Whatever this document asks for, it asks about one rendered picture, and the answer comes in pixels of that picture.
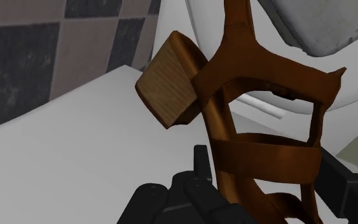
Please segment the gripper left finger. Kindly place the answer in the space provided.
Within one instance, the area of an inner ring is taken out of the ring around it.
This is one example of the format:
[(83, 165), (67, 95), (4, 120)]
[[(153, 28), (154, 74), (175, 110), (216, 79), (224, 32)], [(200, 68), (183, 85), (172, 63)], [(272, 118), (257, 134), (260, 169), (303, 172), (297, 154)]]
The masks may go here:
[(146, 183), (129, 200), (117, 224), (257, 224), (212, 184), (206, 145), (194, 146), (193, 170), (172, 177), (170, 188)]

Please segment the brown wooden figure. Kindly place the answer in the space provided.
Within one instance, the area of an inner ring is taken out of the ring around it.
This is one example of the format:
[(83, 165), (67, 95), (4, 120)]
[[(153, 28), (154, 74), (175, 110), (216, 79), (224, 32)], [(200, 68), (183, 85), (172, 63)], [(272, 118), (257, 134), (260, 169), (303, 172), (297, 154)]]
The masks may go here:
[[(259, 224), (287, 224), (288, 218), (323, 224), (314, 190), (320, 139), (345, 71), (325, 73), (269, 52), (256, 41), (249, 0), (224, 0), (224, 12), (223, 38), (211, 59), (174, 31), (135, 90), (165, 128), (203, 116), (218, 190)], [(251, 91), (311, 102), (308, 140), (238, 133), (229, 103)]]

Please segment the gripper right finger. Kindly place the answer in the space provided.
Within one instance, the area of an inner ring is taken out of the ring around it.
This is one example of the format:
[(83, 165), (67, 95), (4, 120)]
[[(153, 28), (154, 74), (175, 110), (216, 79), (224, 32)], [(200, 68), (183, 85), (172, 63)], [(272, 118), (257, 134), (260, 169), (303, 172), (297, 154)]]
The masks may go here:
[(338, 218), (358, 224), (358, 173), (346, 168), (332, 154), (321, 148), (320, 169), (315, 191)]

